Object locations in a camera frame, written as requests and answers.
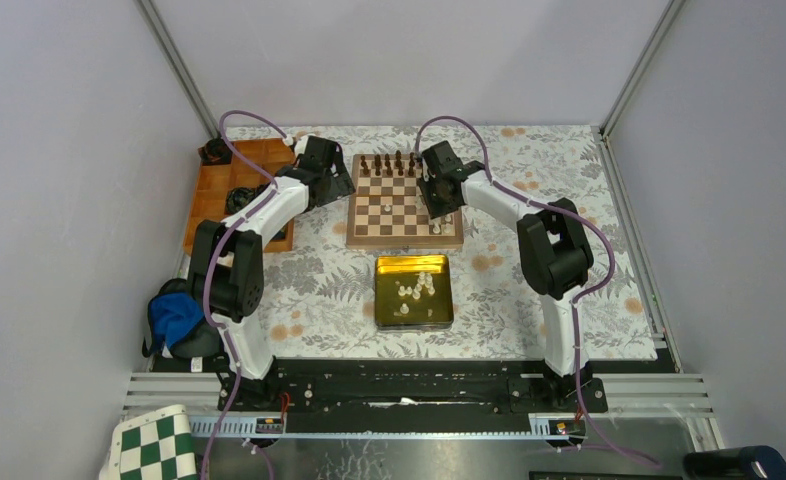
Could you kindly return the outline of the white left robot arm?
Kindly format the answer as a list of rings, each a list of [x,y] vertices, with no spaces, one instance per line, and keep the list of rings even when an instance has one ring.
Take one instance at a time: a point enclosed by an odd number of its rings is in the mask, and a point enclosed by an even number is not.
[[[241,398],[257,411],[273,407],[280,388],[267,376],[274,355],[252,318],[265,289],[264,248],[295,217],[355,192],[336,141],[306,135],[289,149],[293,162],[249,204],[199,224],[187,275],[188,293],[222,338],[230,371],[245,378]]]

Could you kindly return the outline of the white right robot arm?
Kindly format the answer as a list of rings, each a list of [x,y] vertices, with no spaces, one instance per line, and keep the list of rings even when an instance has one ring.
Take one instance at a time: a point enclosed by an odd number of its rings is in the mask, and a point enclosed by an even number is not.
[[[420,164],[417,183],[431,218],[469,206],[516,233],[521,270],[529,287],[540,295],[547,326],[544,360],[556,375],[544,382],[542,396],[552,410],[570,410],[583,393],[572,376],[580,351],[570,297],[587,283],[594,263],[584,226],[576,218],[576,205],[567,198],[535,201],[512,186],[489,180],[482,163],[463,163],[447,141],[411,159]]]

